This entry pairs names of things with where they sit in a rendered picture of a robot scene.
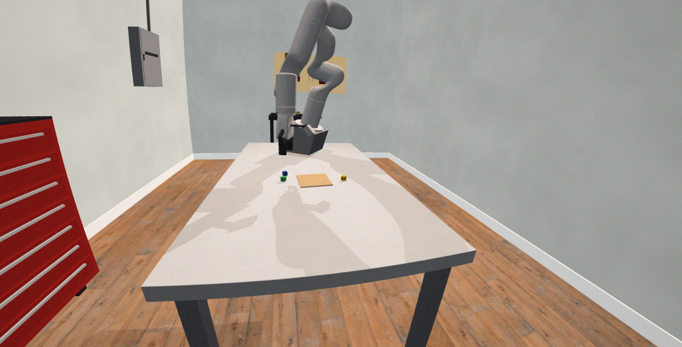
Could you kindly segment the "tan square mat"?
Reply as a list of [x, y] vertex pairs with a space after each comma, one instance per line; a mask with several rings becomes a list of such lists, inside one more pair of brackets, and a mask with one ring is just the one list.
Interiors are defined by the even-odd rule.
[[297, 175], [301, 188], [333, 185], [326, 174]]

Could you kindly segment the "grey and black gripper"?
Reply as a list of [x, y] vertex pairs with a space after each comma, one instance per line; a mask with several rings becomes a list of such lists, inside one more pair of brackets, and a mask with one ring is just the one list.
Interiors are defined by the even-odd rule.
[[293, 150], [292, 115], [277, 114], [276, 139], [279, 141], [279, 155], [287, 155], [287, 150]]

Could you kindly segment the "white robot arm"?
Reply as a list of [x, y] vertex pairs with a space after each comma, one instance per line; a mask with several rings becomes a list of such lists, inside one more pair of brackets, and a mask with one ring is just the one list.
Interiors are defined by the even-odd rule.
[[327, 62], [333, 57], [336, 46], [335, 35], [329, 27], [344, 30], [350, 27], [351, 22], [352, 14], [344, 5], [332, 0], [309, 0], [288, 55], [280, 72], [276, 74], [275, 111], [279, 114], [292, 115], [297, 110], [297, 78], [309, 62], [317, 42], [316, 57], [310, 61], [307, 73], [313, 79], [326, 84], [310, 88], [302, 121], [297, 119], [295, 124], [290, 125], [303, 127], [308, 136], [322, 131], [319, 122], [327, 96], [344, 80], [344, 70]]

